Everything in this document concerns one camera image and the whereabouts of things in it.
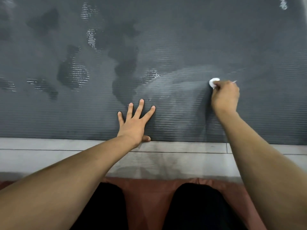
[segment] forearm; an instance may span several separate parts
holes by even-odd
[[[131,139],[120,136],[3,189],[1,229],[69,229],[102,177],[133,147]]]
[[[269,230],[305,229],[307,175],[237,113],[219,117],[243,182]]]

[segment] person's left hand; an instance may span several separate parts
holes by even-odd
[[[134,148],[139,146],[143,142],[151,141],[151,138],[144,135],[144,128],[148,120],[154,114],[156,107],[152,106],[142,118],[140,118],[144,106],[144,100],[141,99],[138,108],[132,117],[133,103],[129,103],[126,122],[122,118],[122,113],[118,112],[119,131],[117,136],[128,136],[131,138],[134,144]]]

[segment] thigh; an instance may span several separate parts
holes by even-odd
[[[218,190],[193,183],[174,193],[163,225],[169,229],[247,230]]]
[[[126,202],[122,190],[110,183],[100,183],[82,213],[70,228],[128,229]]]

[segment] gray ribbed mat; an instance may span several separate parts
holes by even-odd
[[[158,141],[225,142],[209,79],[269,143],[307,144],[302,0],[1,0],[0,137],[109,139],[145,99]]]

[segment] red fabric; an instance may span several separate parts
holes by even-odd
[[[205,184],[217,189],[249,230],[267,230],[241,184],[200,178],[172,181],[104,178],[103,182],[115,184],[123,190],[130,230],[162,229],[175,190],[186,182]],[[0,182],[0,189],[11,183]]]

